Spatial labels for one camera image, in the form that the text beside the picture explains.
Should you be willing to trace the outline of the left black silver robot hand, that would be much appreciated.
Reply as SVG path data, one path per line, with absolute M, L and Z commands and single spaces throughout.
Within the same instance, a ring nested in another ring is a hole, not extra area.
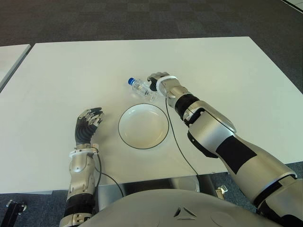
M 77 118 L 75 126 L 76 146 L 90 144 L 91 138 L 102 122 L 103 111 L 101 107 L 83 111 Z

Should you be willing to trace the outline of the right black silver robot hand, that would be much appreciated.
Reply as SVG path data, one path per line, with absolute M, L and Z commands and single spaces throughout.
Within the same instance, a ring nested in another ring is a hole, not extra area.
M 151 91 L 158 91 L 157 90 L 157 82 L 160 78 L 169 76 L 169 73 L 167 72 L 156 72 L 152 73 L 148 78 L 147 81 L 150 82 L 150 90 Z

